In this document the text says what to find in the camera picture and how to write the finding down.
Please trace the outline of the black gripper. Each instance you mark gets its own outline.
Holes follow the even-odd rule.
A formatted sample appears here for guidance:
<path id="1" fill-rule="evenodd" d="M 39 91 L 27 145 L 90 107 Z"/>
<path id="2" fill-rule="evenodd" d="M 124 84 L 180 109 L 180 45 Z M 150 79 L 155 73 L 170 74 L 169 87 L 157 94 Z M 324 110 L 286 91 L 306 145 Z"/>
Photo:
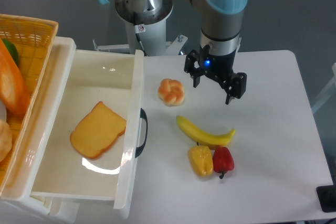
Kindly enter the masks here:
<path id="1" fill-rule="evenodd" d="M 226 92 L 225 104 L 229 105 L 231 100 L 240 99 L 245 93 L 247 74 L 233 73 L 236 49 L 230 54 L 219 56 L 210 54 L 209 50 L 210 46 L 206 45 L 200 48 L 200 55 L 194 49 L 189 52 L 185 58 L 184 72 L 192 78 L 194 88 L 199 85 L 201 76 L 214 79 Z"/>

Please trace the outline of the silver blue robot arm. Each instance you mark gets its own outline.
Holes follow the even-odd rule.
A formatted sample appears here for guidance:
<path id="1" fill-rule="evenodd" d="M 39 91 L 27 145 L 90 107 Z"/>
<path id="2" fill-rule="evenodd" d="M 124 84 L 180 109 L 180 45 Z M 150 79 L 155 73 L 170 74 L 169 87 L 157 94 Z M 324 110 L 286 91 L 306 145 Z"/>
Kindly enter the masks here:
<path id="1" fill-rule="evenodd" d="M 246 91 L 247 76 L 235 73 L 233 64 L 240 46 L 240 30 L 248 0 L 187 0 L 202 16 L 200 48 L 186 56 L 184 70 L 199 84 L 206 76 L 226 92 L 226 102 Z M 99 0 L 114 5 L 127 30 L 129 52 L 162 56 L 166 45 L 166 20 L 173 0 Z"/>

